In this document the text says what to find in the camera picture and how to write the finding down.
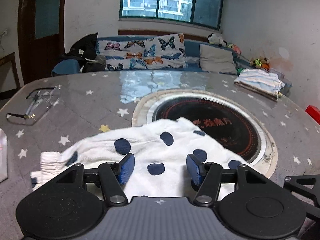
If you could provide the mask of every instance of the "white wall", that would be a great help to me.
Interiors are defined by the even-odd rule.
[[[15,52],[18,77],[20,85],[22,86],[24,83],[20,68],[18,48],[18,7],[19,0],[0,0],[0,32],[4,29],[8,30],[8,35],[4,36],[1,41],[5,52],[3,53],[0,49],[0,58]]]
[[[207,37],[211,33],[221,35],[218,31],[192,26],[188,24],[179,24],[177,22],[170,22],[166,20],[146,20],[146,21],[130,21],[128,19],[119,21],[119,29],[121,30],[153,30],[153,31],[168,31],[175,33],[191,34],[196,36]]]
[[[83,36],[98,32],[99,37],[116,36],[118,29],[183,32],[207,37],[214,30],[160,21],[119,21],[120,0],[65,0],[65,50]]]
[[[293,82],[290,98],[320,107],[320,0],[224,0],[223,37],[266,56]]]
[[[83,36],[99,32],[99,36],[118,35],[120,0],[65,0],[65,49]]]

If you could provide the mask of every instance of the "gray tablecloth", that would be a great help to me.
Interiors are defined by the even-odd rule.
[[[287,97],[273,102],[237,87],[234,78],[214,73],[143,70],[60,76],[24,86],[0,111],[0,127],[8,137],[8,179],[0,183],[0,239],[22,237],[15,209],[32,191],[30,172],[40,170],[41,152],[62,152],[78,140],[102,132],[101,125],[112,130],[130,127],[139,98],[158,90],[207,90],[247,108],[276,141],[279,156],[271,180],[277,184],[282,185],[287,175],[317,172],[319,125]],[[27,126],[5,119],[7,112],[25,112],[25,97],[33,89],[58,84],[63,87],[60,101],[39,122]],[[129,114],[122,117],[120,109],[127,109]]]

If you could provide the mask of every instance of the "door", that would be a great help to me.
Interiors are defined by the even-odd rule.
[[[20,0],[18,42],[25,84],[51,76],[64,52],[64,0]]]

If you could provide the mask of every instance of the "wall outlet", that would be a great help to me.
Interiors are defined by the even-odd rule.
[[[8,35],[8,29],[3,30],[0,34],[1,37],[6,36],[6,35]]]

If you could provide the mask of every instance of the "red object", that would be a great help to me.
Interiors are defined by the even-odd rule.
[[[306,112],[320,124],[320,110],[315,106],[308,106]]]

